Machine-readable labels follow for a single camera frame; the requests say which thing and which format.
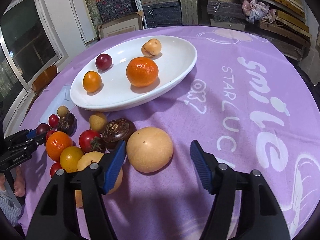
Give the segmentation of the grey knitted sleeve forearm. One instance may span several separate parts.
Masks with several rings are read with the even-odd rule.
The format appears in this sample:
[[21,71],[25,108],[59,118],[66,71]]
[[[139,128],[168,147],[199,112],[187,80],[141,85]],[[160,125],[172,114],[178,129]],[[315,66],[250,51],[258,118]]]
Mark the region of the grey knitted sleeve forearm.
[[22,215],[22,208],[17,207],[12,200],[12,198],[8,195],[7,191],[1,190],[0,192],[0,202],[1,202],[1,210],[6,216],[7,220],[10,222],[12,226],[19,225],[19,219]]

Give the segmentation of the person left hand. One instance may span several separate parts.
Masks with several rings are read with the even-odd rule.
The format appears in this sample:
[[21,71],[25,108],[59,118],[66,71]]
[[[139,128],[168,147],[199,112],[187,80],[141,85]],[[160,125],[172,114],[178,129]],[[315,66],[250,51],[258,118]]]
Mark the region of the person left hand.
[[[23,197],[25,196],[25,179],[22,174],[21,167],[16,166],[15,172],[16,172],[16,178],[14,181],[14,195],[16,197]],[[5,174],[1,173],[0,186],[1,186],[1,191],[3,192],[6,191],[5,182],[6,182]]]

